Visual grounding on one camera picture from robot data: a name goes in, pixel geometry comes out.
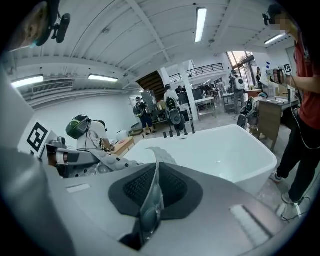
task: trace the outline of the wall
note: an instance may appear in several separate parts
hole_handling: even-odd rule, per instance
[[[270,69],[275,69],[278,66],[283,66],[286,64],[289,64],[291,69],[293,69],[286,49],[270,50],[268,53],[254,52],[253,56],[257,66],[261,70],[267,66],[267,62],[270,63]]]
[[[129,95],[98,96],[72,100],[36,110],[34,116],[66,140],[67,146],[76,147],[77,141],[66,134],[68,123],[78,115],[92,120],[102,120],[108,129],[109,139],[116,139],[120,130],[130,131],[137,123]]]

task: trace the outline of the sneaker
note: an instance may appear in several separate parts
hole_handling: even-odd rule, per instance
[[[280,183],[282,181],[282,177],[278,177],[277,171],[274,171],[269,179],[273,180],[275,183]]]
[[[289,204],[289,205],[293,205],[295,202],[293,202],[291,199],[290,199],[290,196],[289,196],[289,193],[284,193],[282,194],[282,200],[286,203],[286,204]]]

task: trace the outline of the railing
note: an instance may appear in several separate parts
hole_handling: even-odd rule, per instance
[[[218,64],[202,66],[202,67],[187,70],[186,74],[187,74],[188,78],[192,78],[192,77],[196,77],[196,76],[200,76],[200,75],[204,75],[204,74],[207,75],[210,73],[214,73],[217,71],[223,71],[223,70],[224,70],[224,67],[222,66],[222,63],[218,63]],[[182,77],[181,77],[180,73],[170,76],[171,82],[178,82],[181,80],[182,80]]]

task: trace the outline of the floor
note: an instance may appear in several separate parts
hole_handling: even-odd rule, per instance
[[[232,125],[237,123],[237,120],[235,119],[235,114],[225,113],[224,105],[220,100],[218,100],[215,103],[215,106],[216,106],[215,116],[213,116],[212,114],[207,114],[207,115],[201,116],[200,120],[194,121],[195,131],[202,131],[202,130],[217,128],[217,127],[222,127],[222,126],[227,126],[227,125]],[[186,129],[188,133],[192,132],[190,122],[186,123]],[[165,123],[162,123],[156,126],[156,131],[157,131],[156,134],[149,135],[145,138],[143,138],[141,134],[139,136],[135,136],[134,140],[137,143],[140,140],[159,138],[163,136],[163,132],[166,132],[166,134],[169,135],[169,130],[170,130],[169,126]],[[277,167],[281,162],[282,156],[288,144],[290,132],[291,130],[288,129],[287,127],[285,126],[280,127],[278,139],[275,144],[275,148],[273,152],[277,158]],[[261,139],[261,142],[265,144],[268,148],[271,147],[272,142],[267,138]],[[283,182],[281,182],[280,184],[275,184],[272,180],[268,179],[264,184],[264,186],[262,187],[261,191],[256,195],[256,198],[262,201],[267,206],[269,206],[273,211],[276,211],[279,205],[283,204],[281,195],[289,191],[291,184],[295,179],[297,168],[298,168],[298,165],[291,171],[289,177],[285,179]],[[307,198],[304,199],[300,204],[299,208],[297,208],[296,205],[295,206],[289,205],[284,214],[285,218],[291,219],[296,215],[305,213],[306,211],[309,210],[311,202],[314,200],[319,190],[320,179],[319,178],[316,179],[319,173],[320,173],[320,166],[318,166],[318,168],[316,169],[315,178],[313,179],[313,182],[311,183],[305,195],[305,197],[309,197],[310,200]]]

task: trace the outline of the ceiling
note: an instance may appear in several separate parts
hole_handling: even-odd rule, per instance
[[[194,2],[61,0],[61,15],[71,14],[64,42],[49,39],[7,53],[4,67],[11,80],[43,74],[46,81],[73,79],[73,90],[138,90],[136,81],[161,67],[212,53],[266,52],[264,41],[279,34],[262,19],[269,0]],[[198,7],[207,8],[207,17],[202,41],[195,43]],[[88,81],[89,74],[119,81]]]

